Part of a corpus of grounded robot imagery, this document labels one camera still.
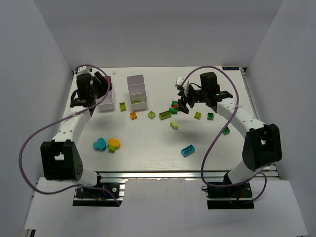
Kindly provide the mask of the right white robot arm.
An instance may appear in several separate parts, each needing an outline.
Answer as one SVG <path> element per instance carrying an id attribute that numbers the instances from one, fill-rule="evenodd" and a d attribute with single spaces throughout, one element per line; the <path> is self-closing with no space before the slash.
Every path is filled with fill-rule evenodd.
<path id="1" fill-rule="evenodd" d="M 265 167 L 281 160 L 279 128 L 275 124 L 265 124 L 253 117 L 237 98 L 228 91 L 221 91 L 214 72 L 200 75 L 201 85 L 194 89 L 182 77 L 175 83 L 178 96 L 176 110 L 186 114 L 196 103 L 204 103 L 215 113 L 225 118 L 244 138 L 242 160 L 225 174 L 223 185 L 232 187 L 243 184 Z"/>

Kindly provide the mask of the dark green lego brick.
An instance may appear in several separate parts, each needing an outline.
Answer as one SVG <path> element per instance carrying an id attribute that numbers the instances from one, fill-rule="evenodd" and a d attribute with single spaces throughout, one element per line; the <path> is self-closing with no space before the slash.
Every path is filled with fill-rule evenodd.
<path id="1" fill-rule="evenodd" d="M 172 115 L 177 114 L 178 111 L 175 108 L 169 108 L 169 111 Z"/>

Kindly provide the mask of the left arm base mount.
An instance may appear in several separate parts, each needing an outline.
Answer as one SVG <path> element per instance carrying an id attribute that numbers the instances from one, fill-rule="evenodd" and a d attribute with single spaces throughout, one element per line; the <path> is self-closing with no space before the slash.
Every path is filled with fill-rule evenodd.
<path id="1" fill-rule="evenodd" d="M 119 207 L 123 201 L 126 180 L 106 178 L 99 174 L 96 186 L 76 188 L 73 206 L 78 207 Z"/>

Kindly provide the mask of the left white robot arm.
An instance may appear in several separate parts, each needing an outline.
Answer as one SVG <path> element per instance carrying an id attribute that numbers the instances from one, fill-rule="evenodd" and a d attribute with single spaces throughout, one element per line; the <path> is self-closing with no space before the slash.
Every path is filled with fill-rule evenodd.
<path id="1" fill-rule="evenodd" d="M 40 147 L 44 177 L 85 186 L 97 185 L 98 173 L 83 167 L 77 150 L 79 137 L 91 119 L 96 101 L 112 89 L 110 76 L 85 71 L 77 74 L 77 89 L 71 95 L 70 108 L 58 133 Z"/>

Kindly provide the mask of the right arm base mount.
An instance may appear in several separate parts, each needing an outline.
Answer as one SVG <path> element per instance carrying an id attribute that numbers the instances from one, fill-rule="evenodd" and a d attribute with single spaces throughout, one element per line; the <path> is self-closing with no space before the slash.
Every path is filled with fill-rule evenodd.
<path id="1" fill-rule="evenodd" d="M 254 209 L 252 190 L 249 183 L 234 187 L 210 187 L 203 185 L 209 210 Z"/>

